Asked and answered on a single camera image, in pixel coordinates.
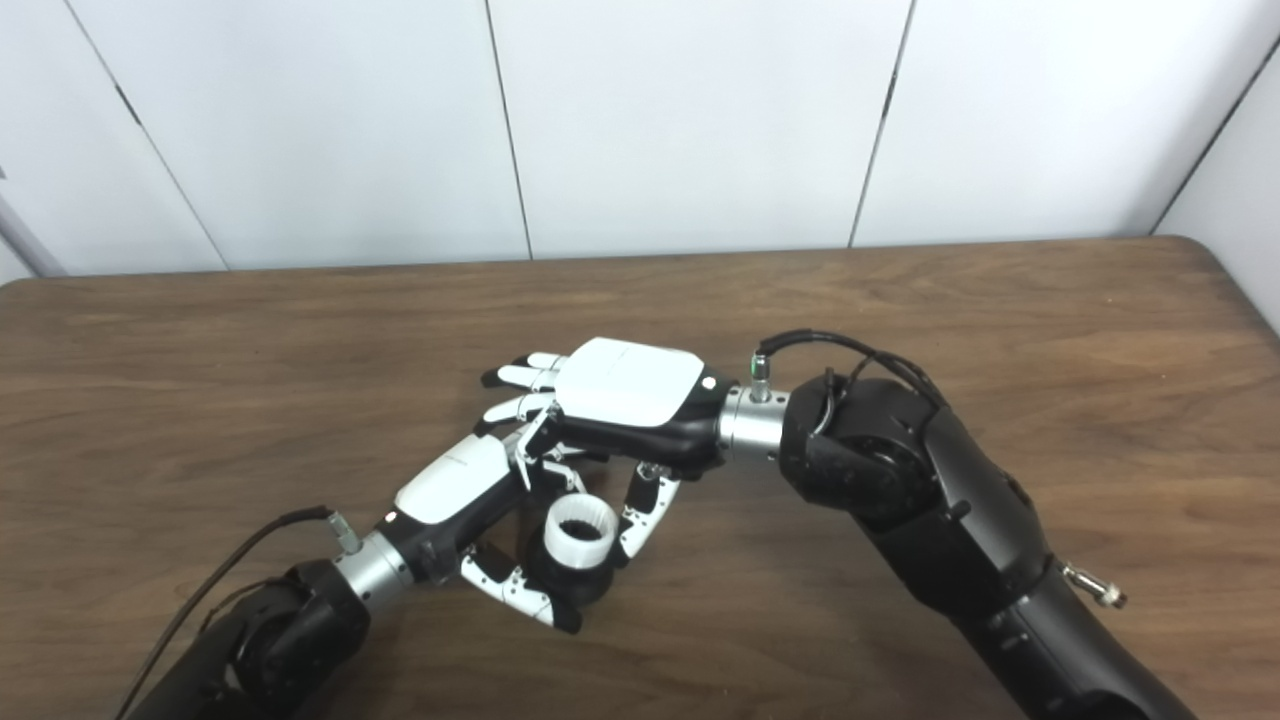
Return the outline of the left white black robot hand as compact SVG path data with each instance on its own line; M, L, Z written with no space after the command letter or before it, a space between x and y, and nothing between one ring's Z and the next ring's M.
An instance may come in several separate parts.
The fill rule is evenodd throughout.
M524 616L579 633L581 607L598 600L611 578L605 560L620 521L563 462L540 457L524 475L522 434L467 434L404 484L366 538L376 550L366 587L462 578ZM484 536L526 501L543 505L547 515L521 562Z

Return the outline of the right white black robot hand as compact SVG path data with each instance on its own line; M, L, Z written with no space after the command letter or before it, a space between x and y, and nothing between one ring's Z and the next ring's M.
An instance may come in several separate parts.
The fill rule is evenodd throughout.
M489 407L474 425L488 436L525 425L517 469L553 450L636 461L609 553L626 568L675 501L684 482L726 461L721 415L739 383L677 348L596 337L568 355L531 352L483 374L483 387L521 395Z

